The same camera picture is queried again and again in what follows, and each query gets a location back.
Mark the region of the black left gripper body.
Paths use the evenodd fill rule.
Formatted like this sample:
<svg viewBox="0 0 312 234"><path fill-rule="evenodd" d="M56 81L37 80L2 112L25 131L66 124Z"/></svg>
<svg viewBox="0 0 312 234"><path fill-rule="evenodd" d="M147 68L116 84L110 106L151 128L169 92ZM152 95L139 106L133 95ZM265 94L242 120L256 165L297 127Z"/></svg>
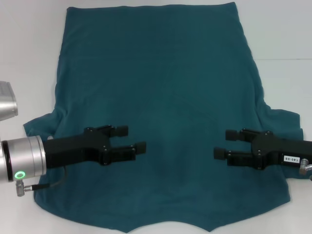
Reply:
<svg viewBox="0 0 312 234"><path fill-rule="evenodd" d="M110 148L110 128L86 128L82 134L43 142L48 169L85 161L103 164L105 151Z"/></svg>

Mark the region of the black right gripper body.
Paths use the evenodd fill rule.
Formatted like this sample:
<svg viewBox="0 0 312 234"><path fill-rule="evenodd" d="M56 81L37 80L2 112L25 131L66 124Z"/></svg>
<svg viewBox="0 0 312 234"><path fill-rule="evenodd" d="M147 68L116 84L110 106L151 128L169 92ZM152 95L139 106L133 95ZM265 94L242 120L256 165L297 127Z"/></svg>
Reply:
<svg viewBox="0 0 312 234"><path fill-rule="evenodd" d="M253 166L265 169L271 165L285 165L308 170L312 165L312 143L285 139L271 132L257 135L252 141Z"/></svg>

